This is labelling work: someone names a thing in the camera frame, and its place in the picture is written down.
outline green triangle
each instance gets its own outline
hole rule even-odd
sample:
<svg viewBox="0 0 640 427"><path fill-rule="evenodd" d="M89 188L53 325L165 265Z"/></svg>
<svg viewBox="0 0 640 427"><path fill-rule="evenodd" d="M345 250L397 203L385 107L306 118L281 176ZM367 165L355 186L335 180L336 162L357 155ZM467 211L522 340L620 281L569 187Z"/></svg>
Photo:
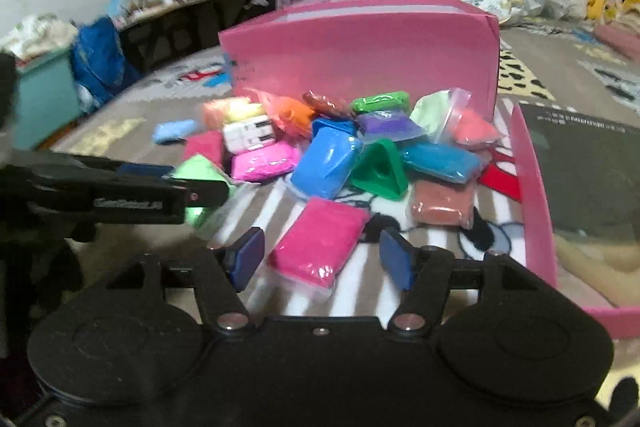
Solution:
<svg viewBox="0 0 640 427"><path fill-rule="evenodd" d="M351 172L350 182L354 187L387 200L401 200L409 182L396 144L382 139L369 145Z"/></svg>

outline black desk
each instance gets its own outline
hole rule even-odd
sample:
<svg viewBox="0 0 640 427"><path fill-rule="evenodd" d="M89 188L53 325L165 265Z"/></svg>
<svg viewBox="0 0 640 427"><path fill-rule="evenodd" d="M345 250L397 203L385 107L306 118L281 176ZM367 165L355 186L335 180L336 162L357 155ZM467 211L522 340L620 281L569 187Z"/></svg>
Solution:
<svg viewBox="0 0 640 427"><path fill-rule="evenodd" d="M252 0L197 0L140 19L120 30L127 60L140 73L220 44L218 33L275 6L251 6Z"/></svg>

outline round black disc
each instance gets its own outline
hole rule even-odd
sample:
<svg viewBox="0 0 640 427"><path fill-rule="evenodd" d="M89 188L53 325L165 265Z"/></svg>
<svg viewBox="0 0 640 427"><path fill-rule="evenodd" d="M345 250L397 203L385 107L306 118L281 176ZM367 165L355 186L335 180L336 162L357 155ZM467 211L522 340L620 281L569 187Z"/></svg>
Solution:
<svg viewBox="0 0 640 427"><path fill-rule="evenodd" d="M494 396L550 403L594 394L612 362L610 338L579 309L552 304L535 292L481 302L444 324L438 349L459 377Z"/></svg>
<svg viewBox="0 0 640 427"><path fill-rule="evenodd" d="M177 385L203 343L201 326L161 298L102 289L38 325L28 355L54 393L82 404L128 405Z"/></svg>

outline screw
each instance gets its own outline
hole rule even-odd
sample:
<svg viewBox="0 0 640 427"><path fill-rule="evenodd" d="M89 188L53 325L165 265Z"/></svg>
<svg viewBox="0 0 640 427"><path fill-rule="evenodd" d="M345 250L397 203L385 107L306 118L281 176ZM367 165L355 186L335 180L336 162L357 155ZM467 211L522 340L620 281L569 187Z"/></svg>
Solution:
<svg viewBox="0 0 640 427"><path fill-rule="evenodd" d="M575 427L596 427L596 420L591 416L583 416L575 423Z"/></svg>
<svg viewBox="0 0 640 427"><path fill-rule="evenodd" d="M244 328L249 323L249 317L241 313L225 313L216 322L223 330L235 331Z"/></svg>
<svg viewBox="0 0 640 427"><path fill-rule="evenodd" d="M415 331L423 328L426 321L415 313L405 313L394 318L394 326L402 331Z"/></svg>
<svg viewBox="0 0 640 427"><path fill-rule="evenodd" d="M45 427L66 427L66 421L62 416L52 414L51 416L47 416L47 419L44 420L44 425Z"/></svg>

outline teal storage bin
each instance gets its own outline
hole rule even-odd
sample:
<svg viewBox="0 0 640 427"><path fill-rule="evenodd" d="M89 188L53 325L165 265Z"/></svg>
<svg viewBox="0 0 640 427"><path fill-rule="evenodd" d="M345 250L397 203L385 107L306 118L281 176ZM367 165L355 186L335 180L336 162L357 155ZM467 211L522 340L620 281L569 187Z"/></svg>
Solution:
<svg viewBox="0 0 640 427"><path fill-rule="evenodd" d="M36 58L18 76L14 147L34 149L82 114L69 49Z"/></svg>

